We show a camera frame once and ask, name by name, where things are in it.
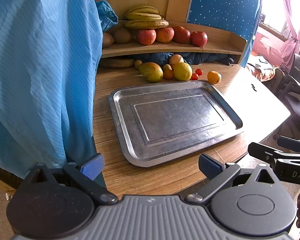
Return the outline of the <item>orange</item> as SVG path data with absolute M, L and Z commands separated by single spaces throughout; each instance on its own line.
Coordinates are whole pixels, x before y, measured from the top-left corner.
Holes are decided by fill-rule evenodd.
M 207 80 L 210 84 L 215 85 L 221 82 L 222 76 L 217 71 L 209 71 L 207 74 Z

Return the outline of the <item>cherry tomato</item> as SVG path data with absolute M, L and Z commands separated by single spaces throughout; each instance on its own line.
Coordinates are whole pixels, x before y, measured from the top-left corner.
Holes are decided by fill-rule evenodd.
M 199 75 L 197 73 L 193 73 L 191 76 L 191 80 L 196 81 L 199 79 Z
M 196 69 L 195 70 L 195 73 L 198 75 L 198 76 L 202 76 L 203 75 L 203 71 L 201 69 Z

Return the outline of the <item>yellow lemon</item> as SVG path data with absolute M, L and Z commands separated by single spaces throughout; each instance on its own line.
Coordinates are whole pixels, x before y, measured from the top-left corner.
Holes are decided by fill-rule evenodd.
M 192 76 L 192 68 L 188 63 L 179 62 L 173 67 L 174 77 L 178 81 L 189 81 Z

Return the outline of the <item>small orange tangerine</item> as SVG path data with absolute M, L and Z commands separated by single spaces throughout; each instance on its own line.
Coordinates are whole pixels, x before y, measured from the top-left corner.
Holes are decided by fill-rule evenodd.
M 165 69 L 163 71 L 164 75 L 163 78 L 165 80 L 173 80 L 174 79 L 174 71 L 172 69 Z

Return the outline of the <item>mango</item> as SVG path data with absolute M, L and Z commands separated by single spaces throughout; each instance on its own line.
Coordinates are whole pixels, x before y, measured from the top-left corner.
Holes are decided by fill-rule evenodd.
M 163 78 L 162 68 L 153 62 L 143 63 L 139 66 L 142 76 L 149 82 L 159 82 Z

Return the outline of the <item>black office chair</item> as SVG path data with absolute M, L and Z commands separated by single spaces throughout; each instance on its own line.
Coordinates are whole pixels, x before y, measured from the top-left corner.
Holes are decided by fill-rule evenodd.
M 290 72 L 283 76 L 277 96 L 290 112 L 289 124 L 293 124 L 300 132 L 300 100 L 295 94 L 300 95 L 300 55 L 294 54 Z

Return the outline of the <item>metal tray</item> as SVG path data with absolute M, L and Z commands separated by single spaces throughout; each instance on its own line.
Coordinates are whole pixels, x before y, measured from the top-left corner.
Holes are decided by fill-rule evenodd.
M 206 81 L 125 87 L 108 99 L 122 154 L 138 167 L 184 157 L 243 131 L 242 119 Z

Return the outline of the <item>pink curtain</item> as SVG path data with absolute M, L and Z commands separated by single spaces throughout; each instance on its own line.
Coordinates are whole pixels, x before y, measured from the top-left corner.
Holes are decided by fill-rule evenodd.
M 280 48 L 283 59 L 281 67 L 289 72 L 293 65 L 294 55 L 300 52 L 300 0 L 283 0 L 283 7 L 290 37 Z

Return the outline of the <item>wooden curved shelf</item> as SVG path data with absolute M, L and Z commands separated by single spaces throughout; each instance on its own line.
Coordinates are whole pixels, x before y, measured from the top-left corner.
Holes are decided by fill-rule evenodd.
M 208 36 L 208 42 L 203 48 L 192 44 L 181 44 L 174 41 L 170 43 L 160 43 L 155 41 L 153 44 L 144 46 L 135 39 L 126 44 L 113 44 L 108 48 L 102 49 L 102 57 L 115 57 L 124 55 L 136 55 L 146 53 L 163 52 L 195 52 L 195 53 L 218 53 L 230 54 L 235 56 L 235 62 L 239 63 L 243 59 L 243 53 L 247 46 L 247 40 L 228 30 L 213 28 L 210 26 L 197 25 L 184 22 L 169 22 L 170 26 L 182 26 L 189 31 L 204 31 Z

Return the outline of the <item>small tan fruit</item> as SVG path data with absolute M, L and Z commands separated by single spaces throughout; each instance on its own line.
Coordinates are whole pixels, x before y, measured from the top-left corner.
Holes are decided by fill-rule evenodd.
M 163 72 L 165 72 L 166 70 L 172 70 L 172 67 L 169 64 L 166 64 L 163 66 L 162 70 Z
M 135 69 L 138 69 L 142 64 L 143 64 L 143 62 L 141 60 L 135 60 L 134 61 Z

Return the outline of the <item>red apple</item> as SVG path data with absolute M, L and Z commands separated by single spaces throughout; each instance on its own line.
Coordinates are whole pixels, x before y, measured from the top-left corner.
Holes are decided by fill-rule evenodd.
M 182 26 L 175 26 L 174 29 L 174 42 L 181 43 L 181 44 L 187 44 L 190 41 L 191 33 L 189 30 Z
M 137 32 L 136 39 L 139 44 L 149 46 L 154 43 L 156 36 L 154 29 L 140 29 Z
M 197 47 L 203 47 L 207 44 L 208 36 L 204 31 L 194 31 L 190 35 L 190 43 Z

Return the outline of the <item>light blue garment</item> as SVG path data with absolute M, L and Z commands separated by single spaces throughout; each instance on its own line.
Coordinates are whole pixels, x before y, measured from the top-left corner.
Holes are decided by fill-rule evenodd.
M 93 103 L 109 5 L 0 0 L 0 168 L 24 178 L 96 154 Z

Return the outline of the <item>left kiwi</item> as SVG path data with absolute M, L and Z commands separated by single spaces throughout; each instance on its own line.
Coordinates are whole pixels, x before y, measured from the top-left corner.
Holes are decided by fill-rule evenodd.
M 104 32 L 103 33 L 103 43 L 102 48 L 108 48 L 114 43 L 114 38 L 109 34 Z

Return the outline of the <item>kiwi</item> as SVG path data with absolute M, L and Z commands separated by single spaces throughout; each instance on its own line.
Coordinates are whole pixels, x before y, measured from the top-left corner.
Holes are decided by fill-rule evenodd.
M 129 43 L 132 39 L 132 34 L 127 28 L 119 28 L 113 33 L 114 42 L 117 44 Z
M 109 34 L 104 32 L 103 33 L 103 43 L 102 48 L 108 48 L 114 43 L 114 38 Z

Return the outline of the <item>right kiwi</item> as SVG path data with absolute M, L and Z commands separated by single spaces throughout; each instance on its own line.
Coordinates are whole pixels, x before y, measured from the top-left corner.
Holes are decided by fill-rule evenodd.
M 129 43 L 132 39 L 132 34 L 127 28 L 119 28 L 113 33 L 114 42 L 117 44 Z

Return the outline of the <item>blue star-pattern fabric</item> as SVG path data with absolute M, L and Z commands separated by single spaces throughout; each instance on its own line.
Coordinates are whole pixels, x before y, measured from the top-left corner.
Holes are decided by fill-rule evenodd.
M 228 30 L 247 40 L 243 59 L 245 67 L 254 44 L 261 16 L 262 0 L 191 0 L 186 22 Z

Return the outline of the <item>bottom brown-spotted banana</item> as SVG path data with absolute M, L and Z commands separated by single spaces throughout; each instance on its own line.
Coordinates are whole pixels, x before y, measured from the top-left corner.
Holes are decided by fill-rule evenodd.
M 160 29 L 169 26 L 166 20 L 128 20 L 124 26 L 130 29 Z

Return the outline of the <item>middle banana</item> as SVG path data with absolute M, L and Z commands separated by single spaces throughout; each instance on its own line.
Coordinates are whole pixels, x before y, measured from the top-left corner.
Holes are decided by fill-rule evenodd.
M 150 14 L 145 12 L 130 12 L 125 15 L 125 19 L 152 21 L 152 20 L 161 20 L 162 17 L 159 14 Z

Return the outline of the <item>top banana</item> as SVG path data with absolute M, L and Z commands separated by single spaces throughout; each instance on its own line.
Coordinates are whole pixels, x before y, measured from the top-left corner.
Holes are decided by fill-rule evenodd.
M 122 16 L 122 18 L 126 18 L 128 13 L 131 12 L 140 12 L 140 13 L 149 13 L 149 14 L 160 14 L 160 11 L 155 8 L 152 7 L 150 5 L 143 5 L 143 6 L 139 6 L 139 7 L 134 7 L 134 8 L 130 8 L 129 10 L 127 10 L 124 15 Z

